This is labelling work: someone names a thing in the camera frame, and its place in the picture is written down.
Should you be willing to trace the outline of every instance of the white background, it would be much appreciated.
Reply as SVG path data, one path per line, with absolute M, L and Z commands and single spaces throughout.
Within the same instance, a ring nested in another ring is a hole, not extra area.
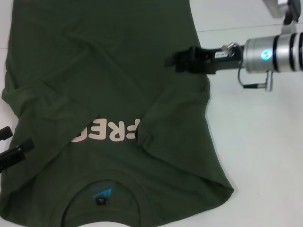
M 0 1 L 0 89 L 9 36 L 12 0 Z M 277 35 L 280 20 L 270 17 L 261 0 L 191 0 L 204 48 L 217 48 L 253 37 Z M 303 24 L 298 31 L 303 31 Z M 166 227 L 301 227 L 303 223 L 303 74 L 275 76 L 272 93 L 243 90 L 235 70 L 211 79 L 207 118 L 220 162 L 235 188 L 219 208 Z M 264 75 L 243 80 L 263 82 Z M 17 119 L 0 101 L 0 128 Z M 0 152 L 9 140 L 0 143 Z M 16 225 L 0 219 L 1 227 Z M 95 223 L 87 227 L 122 227 Z

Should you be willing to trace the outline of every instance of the robotic arm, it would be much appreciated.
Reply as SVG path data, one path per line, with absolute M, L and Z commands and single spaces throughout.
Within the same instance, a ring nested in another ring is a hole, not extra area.
M 300 0 L 263 0 L 273 18 L 283 18 L 280 35 L 249 39 L 244 46 L 236 43 L 220 49 L 191 47 L 178 52 L 165 62 L 176 66 L 176 72 L 215 74 L 217 70 L 239 69 L 238 80 L 243 88 L 265 88 L 272 91 L 274 72 L 303 71 L 303 33 L 297 34 L 295 24 L 301 15 Z M 244 85 L 241 69 L 248 73 L 267 73 L 265 83 Z

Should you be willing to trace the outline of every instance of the t-shirt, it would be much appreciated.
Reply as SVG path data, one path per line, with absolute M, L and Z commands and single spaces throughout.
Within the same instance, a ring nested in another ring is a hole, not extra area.
M 205 119 L 206 75 L 164 67 L 199 46 L 189 0 L 14 0 L 2 98 L 19 118 L 0 215 L 29 227 L 154 227 L 233 188 Z

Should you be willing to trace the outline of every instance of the olive green t-shirt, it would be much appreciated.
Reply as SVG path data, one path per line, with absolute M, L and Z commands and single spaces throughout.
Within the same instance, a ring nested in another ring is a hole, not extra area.
M 11 146 L 36 148 L 2 173 L 0 215 L 154 227 L 226 202 L 207 76 L 164 67 L 197 45 L 189 0 L 14 0 L 2 98 Z

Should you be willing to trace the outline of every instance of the blue led light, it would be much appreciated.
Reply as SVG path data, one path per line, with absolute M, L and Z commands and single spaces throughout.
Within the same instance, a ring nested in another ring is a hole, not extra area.
M 273 51 L 268 49 L 262 52 L 261 58 L 265 61 L 269 60 L 273 56 Z

